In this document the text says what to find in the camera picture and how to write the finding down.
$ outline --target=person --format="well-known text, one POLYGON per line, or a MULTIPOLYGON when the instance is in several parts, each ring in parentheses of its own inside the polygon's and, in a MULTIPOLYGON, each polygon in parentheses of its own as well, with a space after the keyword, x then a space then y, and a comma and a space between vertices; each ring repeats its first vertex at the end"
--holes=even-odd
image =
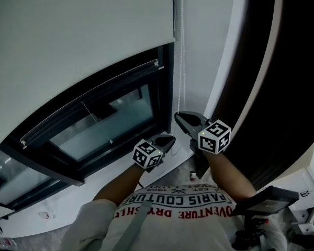
MULTIPOLYGON (((150 186, 134 192, 144 169, 130 166, 81 207, 60 250, 234 250, 235 233, 244 229, 244 220, 232 216, 232 210, 256 191, 223 154, 205 156, 217 186, 150 186), (145 215, 139 214, 144 209, 145 215), (135 217, 141 219, 139 225, 135 217)), ((287 250, 274 220, 263 226, 266 250, 287 250)))

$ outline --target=white wall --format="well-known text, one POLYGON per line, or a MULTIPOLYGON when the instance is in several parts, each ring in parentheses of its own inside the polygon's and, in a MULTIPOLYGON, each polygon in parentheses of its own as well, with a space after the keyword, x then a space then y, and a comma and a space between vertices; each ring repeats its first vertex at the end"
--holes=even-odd
MULTIPOLYGON (((173 113, 177 110, 178 101, 179 2, 180 0, 176 0, 177 41, 175 45, 173 113)), ((233 0, 184 0, 184 4, 186 110, 204 113, 225 46, 233 0)), ((182 99, 183 95, 181 96, 182 104, 180 109, 184 110, 182 99)), ((150 174, 144 173, 141 179, 144 186, 159 179, 192 155, 188 147, 189 137, 181 132, 179 128, 176 130, 175 136, 177 141, 172 152, 168 153, 164 159, 165 163, 154 169, 150 174)), ((8 221, 0 220, 4 236, 22 237, 71 224, 82 204, 92 200, 104 185, 132 164, 129 158, 130 155, 126 155, 89 176, 86 179, 86 184, 81 187, 71 186, 47 200, 10 216, 8 221), (43 220, 38 216, 40 211, 53 212, 56 218, 43 220)))
POLYGON ((83 78, 173 41, 172 0, 0 0, 0 143, 83 78))

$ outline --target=white t-shirt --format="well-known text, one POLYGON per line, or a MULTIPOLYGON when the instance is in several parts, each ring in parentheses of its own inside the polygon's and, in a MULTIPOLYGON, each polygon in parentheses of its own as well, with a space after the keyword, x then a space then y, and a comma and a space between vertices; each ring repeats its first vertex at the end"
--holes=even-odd
MULTIPOLYGON (((130 250, 234 250, 235 233, 244 229, 243 218, 231 216, 235 202, 218 187, 151 186, 134 192, 118 208, 108 200, 83 205, 60 250, 111 251, 147 200, 153 204, 130 250)), ((272 219, 263 228, 267 247, 287 250, 272 219)))

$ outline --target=fiducial marker cube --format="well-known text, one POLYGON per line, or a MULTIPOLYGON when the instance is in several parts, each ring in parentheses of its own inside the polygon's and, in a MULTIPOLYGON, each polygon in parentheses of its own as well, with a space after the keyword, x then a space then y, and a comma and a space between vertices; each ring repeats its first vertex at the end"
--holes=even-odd
POLYGON ((147 169, 157 166, 162 158, 163 152, 145 140, 141 140, 135 145, 132 152, 132 159, 140 167, 147 169))
POLYGON ((220 120, 198 134, 199 149, 218 154, 229 145, 231 128, 220 120))

